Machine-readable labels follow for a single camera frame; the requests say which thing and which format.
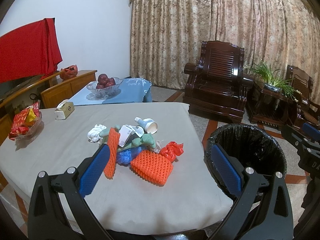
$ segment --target red cloth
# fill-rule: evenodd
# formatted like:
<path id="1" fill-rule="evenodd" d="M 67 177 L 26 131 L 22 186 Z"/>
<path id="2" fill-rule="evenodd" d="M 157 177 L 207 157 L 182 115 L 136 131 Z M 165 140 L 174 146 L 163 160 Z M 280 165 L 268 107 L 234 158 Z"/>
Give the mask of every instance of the red cloth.
<path id="1" fill-rule="evenodd" d="M 6 33 L 0 48 L 0 82 L 53 73 L 62 61 L 52 18 Z"/>

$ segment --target beige tablecloth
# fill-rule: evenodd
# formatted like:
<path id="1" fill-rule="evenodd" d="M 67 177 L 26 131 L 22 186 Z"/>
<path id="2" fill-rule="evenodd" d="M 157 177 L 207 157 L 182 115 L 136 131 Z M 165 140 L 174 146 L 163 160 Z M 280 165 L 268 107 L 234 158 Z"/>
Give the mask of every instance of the beige tablecloth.
<path id="1" fill-rule="evenodd" d="M 0 170 L 16 192 L 30 202 L 39 171 L 49 175 L 77 167 L 98 148 L 88 131 L 95 124 L 135 125 L 134 118 L 152 118 L 154 134 L 163 145 L 184 143 L 163 187 L 141 179 L 129 167 L 116 165 L 114 178 L 102 174 L 86 202 L 104 228 L 133 234 L 165 234 L 200 229 L 225 217 L 232 201 L 217 186 L 205 163 L 203 146 L 182 103 L 132 103 L 76 106 L 66 120 L 55 120 L 54 109 L 41 110 L 44 128 L 25 148 L 6 139 L 0 146 Z M 63 194 L 68 219 L 74 217 Z"/>

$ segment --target blue gripper pad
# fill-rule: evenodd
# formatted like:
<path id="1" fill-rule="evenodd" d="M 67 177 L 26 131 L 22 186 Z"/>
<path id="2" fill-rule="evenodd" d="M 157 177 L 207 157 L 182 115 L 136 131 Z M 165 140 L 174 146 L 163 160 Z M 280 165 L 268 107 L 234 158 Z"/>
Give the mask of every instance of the blue gripper pad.
<path id="1" fill-rule="evenodd" d="M 302 125 L 302 131 L 309 135 L 316 142 L 320 141 L 320 131 L 308 123 Z"/>
<path id="2" fill-rule="evenodd" d="M 226 156 L 227 153 L 223 148 L 214 144 L 211 147 L 211 159 L 219 172 L 224 184 L 228 191 L 239 198 L 242 194 L 243 179 L 241 175 L 236 171 L 231 162 L 229 161 L 230 156 Z"/>
<path id="3" fill-rule="evenodd" d="M 91 194 L 110 158 L 109 146 L 103 144 L 93 155 L 91 164 L 80 178 L 79 194 L 81 197 Z"/>

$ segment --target potted plant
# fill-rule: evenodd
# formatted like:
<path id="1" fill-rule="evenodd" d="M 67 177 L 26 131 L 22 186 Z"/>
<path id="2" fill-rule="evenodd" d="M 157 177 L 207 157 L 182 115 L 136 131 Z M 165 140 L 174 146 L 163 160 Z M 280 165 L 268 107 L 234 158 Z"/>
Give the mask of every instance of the potted plant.
<path id="1" fill-rule="evenodd" d="M 267 89 L 270 89 L 271 91 L 279 92 L 285 96 L 289 97 L 292 100 L 297 102 L 297 99 L 294 97 L 293 93 L 300 91 L 295 90 L 289 82 L 291 80 L 284 80 L 281 77 L 275 77 L 274 74 L 277 72 L 279 69 L 273 70 L 271 69 L 271 64 L 268 64 L 261 60 L 258 64 L 254 63 L 254 66 L 249 67 L 249 74 L 252 72 L 259 76 L 263 81 L 264 85 Z"/>

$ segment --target chair backrest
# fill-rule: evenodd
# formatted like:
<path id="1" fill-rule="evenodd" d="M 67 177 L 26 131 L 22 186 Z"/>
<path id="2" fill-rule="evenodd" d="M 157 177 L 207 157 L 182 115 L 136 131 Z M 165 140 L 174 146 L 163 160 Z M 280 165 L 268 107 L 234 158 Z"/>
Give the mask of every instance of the chair backrest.
<path id="1" fill-rule="evenodd" d="M 243 71 L 244 49 L 229 42 L 203 41 L 199 67 L 206 80 L 236 81 Z"/>
<path id="2" fill-rule="evenodd" d="M 305 71 L 298 67 L 288 65 L 286 79 L 292 79 L 290 85 L 301 92 L 302 98 L 306 100 L 310 99 L 313 80 Z"/>

